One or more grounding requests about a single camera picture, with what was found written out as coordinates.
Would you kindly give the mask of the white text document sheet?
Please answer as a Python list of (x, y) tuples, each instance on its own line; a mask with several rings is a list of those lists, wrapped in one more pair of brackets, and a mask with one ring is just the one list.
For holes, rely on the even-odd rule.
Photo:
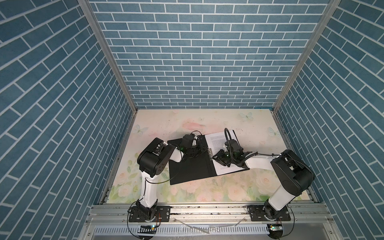
[[(206, 142), (208, 145), (208, 150), (209, 150), (211, 157), (213, 157), (213, 155), (217, 154), (220, 150), (226, 150), (225, 142), (227, 140), (225, 138), (224, 132), (204, 135), (204, 137), (206, 139)], [(214, 175), (215, 176), (226, 175), (226, 174), (231, 174), (231, 173), (249, 170), (248, 167), (246, 167), (244, 169), (244, 168), (238, 167), (234, 164), (231, 164), (230, 167), (223, 166), (215, 160), (210, 160), (209, 162), (214, 167)]]

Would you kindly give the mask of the orange file folder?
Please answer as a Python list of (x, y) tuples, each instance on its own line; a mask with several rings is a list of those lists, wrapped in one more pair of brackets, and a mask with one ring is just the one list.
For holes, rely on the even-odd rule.
[[(234, 131), (229, 131), (228, 129), (225, 129), (225, 138), (227, 141), (234, 139), (237, 141), (236, 134)], [(211, 177), (217, 177), (214, 175), (214, 167), (212, 164), (210, 164), (210, 160), (212, 160), (212, 157), (210, 156), (208, 145), (206, 142), (206, 139), (204, 135), (196, 135), (198, 137), (197, 143), (202, 144), (204, 147), (207, 148), (207, 152), (205, 154), (201, 154), (195, 158), (189, 159), (187, 161), (187, 167), (183, 171), (179, 173), (179, 175), (175, 178), (173, 178), (170, 182), (171, 185), (185, 183), (189, 181), (194, 180), (201, 180)], [(176, 139), (176, 140), (170, 140), (168, 141), (169, 144), (179, 146), (182, 139)], [(179, 168), (179, 164), (170, 161), (169, 162), (169, 170), (170, 170), (170, 176), (174, 176), (177, 173), (177, 170)]]

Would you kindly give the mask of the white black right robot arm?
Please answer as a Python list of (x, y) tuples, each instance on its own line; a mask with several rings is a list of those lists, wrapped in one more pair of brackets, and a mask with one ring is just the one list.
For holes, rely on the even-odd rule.
[(243, 170), (262, 168), (274, 170), (281, 186), (259, 207), (259, 219), (276, 221), (287, 213), (287, 205), (302, 194), (315, 179), (313, 171), (291, 150), (285, 150), (279, 155), (260, 154), (258, 152), (225, 152), (220, 150), (212, 156), (215, 163), (230, 170), (220, 170), (215, 167), (218, 175), (233, 173), (236, 166)]

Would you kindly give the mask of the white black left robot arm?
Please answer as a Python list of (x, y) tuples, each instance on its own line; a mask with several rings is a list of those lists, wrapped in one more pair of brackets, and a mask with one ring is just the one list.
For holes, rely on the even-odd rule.
[(154, 138), (139, 154), (137, 163), (142, 174), (142, 193), (136, 202), (136, 207), (139, 212), (138, 215), (143, 221), (150, 222), (158, 216), (157, 185), (163, 183), (158, 180), (158, 176), (164, 171), (166, 165), (173, 161), (180, 166), (177, 173), (170, 176), (170, 179), (165, 180), (164, 183), (177, 177), (181, 171), (186, 169), (189, 159), (206, 152), (207, 148), (199, 143), (187, 148), (181, 145), (168, 144), (159, 138)]

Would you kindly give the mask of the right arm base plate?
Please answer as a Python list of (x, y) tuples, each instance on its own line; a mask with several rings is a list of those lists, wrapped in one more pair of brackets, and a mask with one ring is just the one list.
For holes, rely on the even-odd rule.
[(291, 221), (291, 216), (287, 206), (282, 208), (280, 211), (276, 211), (274, 208), (264, 205), (248, 205), (247, 211), (250, 214), (252, 222), (262, 221)]

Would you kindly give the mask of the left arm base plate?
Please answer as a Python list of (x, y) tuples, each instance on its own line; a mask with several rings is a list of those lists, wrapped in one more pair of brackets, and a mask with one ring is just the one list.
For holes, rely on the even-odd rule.
[(154, 222), (157, 217), (163, 222), (169, 222), (171, 207), (170, 206), (153, 206), (146, 208), (143, 206), (133, 206), (130, 211), (130, 223)]

